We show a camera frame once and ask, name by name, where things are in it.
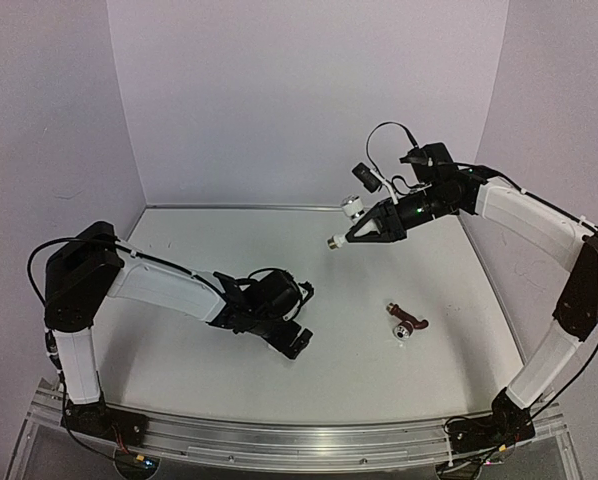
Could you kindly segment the white faucet chrome knob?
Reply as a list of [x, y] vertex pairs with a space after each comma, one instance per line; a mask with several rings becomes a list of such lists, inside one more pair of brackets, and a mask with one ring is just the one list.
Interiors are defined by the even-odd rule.
[[[340, 208], [353, 225], [355, 225], [365, 214], [363, 202], [358, 195], [350, 195], [343, 199]], [[335, 234], [327, 240], [327, 245], [330, 250], [337, 250], [346, 243], [346, 234]]]

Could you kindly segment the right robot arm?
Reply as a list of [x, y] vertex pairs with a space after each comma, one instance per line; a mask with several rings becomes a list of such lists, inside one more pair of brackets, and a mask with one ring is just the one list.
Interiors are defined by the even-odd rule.
[[598, 324], [598, 226], [553, 206], [504, 174], [452, 160], [442, 143], [413, 147], [401, 163], [421, 186], [404, 196], [394, 188], [365, 209], [356, 196], [341, 209], [351, 222], [328, 241], [332, 249], [355, 243], [395, 243], [410, 230], [465, 212], [503, 227], [554, 260], [569, 277], [537, 350], [503, 391], [517, 410], [529, 408], [552, 383]]

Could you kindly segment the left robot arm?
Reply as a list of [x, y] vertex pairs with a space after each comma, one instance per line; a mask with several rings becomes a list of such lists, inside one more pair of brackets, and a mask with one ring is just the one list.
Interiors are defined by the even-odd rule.
[[[53, 248], [38, 285], [32, 261]], [[290, 360], [308, 346], [312, 332], [296, 321], [314, 296], [277, 267], [242, 278], [194, 270], [122, 242], [112, 224], [98, 221], [75, 237], [37, 246], [26, 274], [44, 308], [47, 352], [75, 404], [76, 420], [93, 435], [106, 434], [113, 413], [102, 404], [92, 330], [107, 298], [121, 298], [179, 312], [194, 321], [235, 334], [251, 334]]]

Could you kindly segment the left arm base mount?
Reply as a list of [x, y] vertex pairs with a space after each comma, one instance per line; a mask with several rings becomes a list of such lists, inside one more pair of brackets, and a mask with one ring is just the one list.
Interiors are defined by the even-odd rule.
[[75, 404], [63, 392], [61, 426], [70, 434], [114, 442], [120, 450], [141, 447], [147, 432], [146, 415], [109, 406], [103, 397], [88, 404]]

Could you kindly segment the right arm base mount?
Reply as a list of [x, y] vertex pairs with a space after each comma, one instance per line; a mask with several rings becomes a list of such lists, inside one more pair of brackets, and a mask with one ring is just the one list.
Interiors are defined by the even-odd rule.
[[517, 406], [506, 389], [492, 401], [490, 414], [474, 418], [454, 416], [443, 429], [456, 454], [511, 447], [535, 436], [529, 408]]

